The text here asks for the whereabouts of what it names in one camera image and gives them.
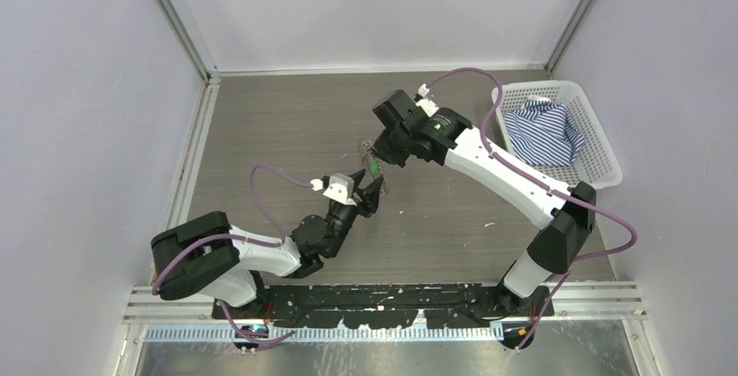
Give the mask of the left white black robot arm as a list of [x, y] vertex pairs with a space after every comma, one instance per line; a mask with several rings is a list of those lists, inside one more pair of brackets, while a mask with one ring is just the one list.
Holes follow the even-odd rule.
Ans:
[[317, 192], [328, 201], [325, 215], [308, 215], [287, 232], [276, 225], [277, 236], [248, 232], [233, 225], [223, 211], [211, 211], [161, 232], [151, 240], [156, 278], [151, 292], [173, 301], [202, 294], [234, 306], [255, 319], [267, 297], [258, 280], [261, 272], [303, 279], [321, 270], [325, 259], [339, 254], [359, 217], [370, 218], [379, 208], [383, 175], [367, 186], [366, 170], [336, 173], [302, 182], [286, 181]]

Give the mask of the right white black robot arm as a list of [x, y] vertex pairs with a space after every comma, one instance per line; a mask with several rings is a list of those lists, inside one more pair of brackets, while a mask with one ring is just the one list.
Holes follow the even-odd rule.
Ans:
[[498, 284], [502, 312], [521, 314], [539, 285], [569, 271], [594, 228], [591, 185], [571, 187], [536, 171], [484, 138], [457, 111], [403, 90], [392, 91], [372, 112], [384, 126], [372, 147], [377, 158], [403, 167], [414, 156], [458, 171], [505, 199], [537, 228]]

